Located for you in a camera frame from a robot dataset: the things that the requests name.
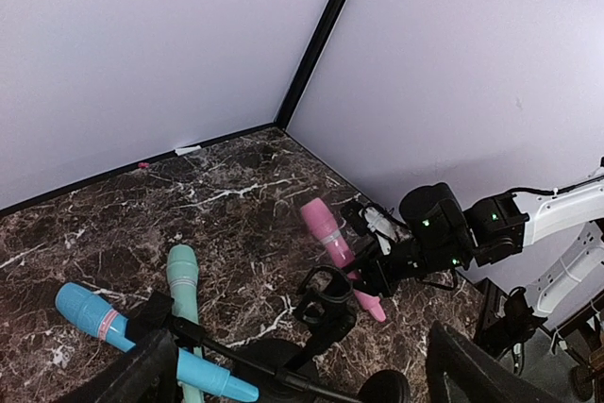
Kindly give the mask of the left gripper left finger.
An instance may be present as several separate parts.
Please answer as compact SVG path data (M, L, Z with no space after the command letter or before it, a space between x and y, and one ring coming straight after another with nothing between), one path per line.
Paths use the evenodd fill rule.
M93 379L56 402L174 402L178 351L166 329L155 329Z

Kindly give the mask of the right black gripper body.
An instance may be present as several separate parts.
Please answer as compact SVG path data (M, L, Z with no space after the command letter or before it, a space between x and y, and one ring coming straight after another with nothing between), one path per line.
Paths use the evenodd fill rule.
M400 282L411 278L415 259L410 242L391 244L385 254L378 240L368 243L348 264L348 271L358 275L356 289L380 297L393 297Z

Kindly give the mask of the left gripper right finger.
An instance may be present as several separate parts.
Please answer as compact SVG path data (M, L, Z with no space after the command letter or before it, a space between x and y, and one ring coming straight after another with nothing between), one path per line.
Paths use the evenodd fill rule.
M558 402L559 398L504 369L453 327L434 322L426 375L432 402L452 402L454 383L470 402Z

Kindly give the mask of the black stand of pink microphone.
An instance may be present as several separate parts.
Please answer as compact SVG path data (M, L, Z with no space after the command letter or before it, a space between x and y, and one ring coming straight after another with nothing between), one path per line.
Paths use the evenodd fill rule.
M330 265L312 268L300 283L294 318L310 337L302 345L284 339L256 340L242 349L235 375L259 389L259 402L409 402L411 387L404 374L380 370L364 381L356 394L324 385L315 357L343 340L356 325L350 307L353 284Z

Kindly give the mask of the black stand of blue microphone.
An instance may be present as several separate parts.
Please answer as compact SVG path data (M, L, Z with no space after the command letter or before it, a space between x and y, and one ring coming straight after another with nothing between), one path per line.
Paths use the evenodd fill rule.
M154 291L140 313L126 322L126 338L137 342L155 329L167 329L176 344L193 351L205 347L234 362L234 373L258 387L260 402L313 402L322 398L345 401L318 382L316 366L303 358L303 348L283 339L264 339L234 350L212 340L198 324L197 300L192 294L171 297Z

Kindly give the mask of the pink toy microphone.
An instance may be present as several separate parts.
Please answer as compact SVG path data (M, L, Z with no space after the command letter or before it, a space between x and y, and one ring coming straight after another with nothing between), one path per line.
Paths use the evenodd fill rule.
M355 259L334 215L321 198L315 197L305 204L300 212L310 234L323 245L336 267L344 269ZM354 295L360 306L376 321L380 323L386 321L386 313L378 296L372 296L359 290L355 290Z

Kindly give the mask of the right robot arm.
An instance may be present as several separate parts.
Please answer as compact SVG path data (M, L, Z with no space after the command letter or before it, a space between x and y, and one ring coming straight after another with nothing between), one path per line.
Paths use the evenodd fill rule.
M394 218L376 204L347 203L341 210L360 235L372 237L347 270L356 271L355 288L391 297L407 279L424 282L439 272L498 263L570 227L576 240L540 276L519 288L528 312L545 319L603 263L603 171L549 190L516 187L461 208L450 187L440 182L409 192Z

